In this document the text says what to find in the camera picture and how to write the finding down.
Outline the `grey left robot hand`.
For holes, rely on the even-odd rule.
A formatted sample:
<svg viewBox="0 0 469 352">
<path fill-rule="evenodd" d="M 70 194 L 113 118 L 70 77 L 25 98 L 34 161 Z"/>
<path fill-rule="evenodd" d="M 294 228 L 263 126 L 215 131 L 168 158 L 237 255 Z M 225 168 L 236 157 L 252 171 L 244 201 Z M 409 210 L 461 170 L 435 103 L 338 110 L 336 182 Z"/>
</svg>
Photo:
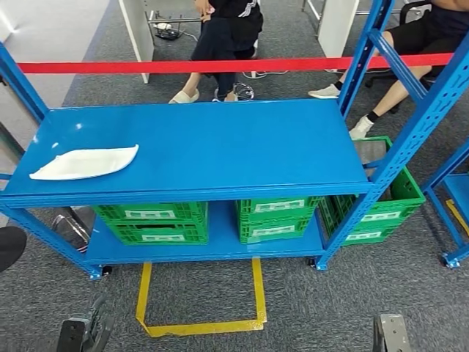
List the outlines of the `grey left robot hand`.
<svg viewBox="0 0 469 352">
<path fill-rule="evenodd" d="M 106 296 L 101 294 L 90 308 L 81 351 L 104 351 L 115 324 L 115 318 L 105 308 Z"/>
</svg>

